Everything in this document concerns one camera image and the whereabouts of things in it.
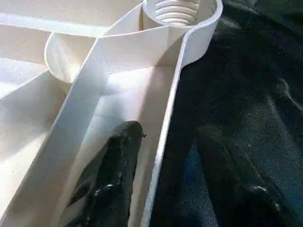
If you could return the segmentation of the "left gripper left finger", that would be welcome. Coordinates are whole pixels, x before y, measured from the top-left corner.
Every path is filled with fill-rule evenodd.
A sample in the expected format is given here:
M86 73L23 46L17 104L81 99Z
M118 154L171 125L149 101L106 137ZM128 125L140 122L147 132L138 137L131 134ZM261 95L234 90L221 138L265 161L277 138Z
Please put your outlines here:
M144 137L137 121L115 127L77 181L66 207L66 226L128 225L137 158Z

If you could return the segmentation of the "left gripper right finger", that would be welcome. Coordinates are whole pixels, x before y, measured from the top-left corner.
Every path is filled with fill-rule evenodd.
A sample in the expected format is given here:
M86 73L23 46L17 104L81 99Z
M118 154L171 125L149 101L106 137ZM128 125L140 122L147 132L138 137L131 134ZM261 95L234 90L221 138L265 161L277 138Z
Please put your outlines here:
M196 141L211 203L221 227L297 227L279 188L232 138L201 125Z

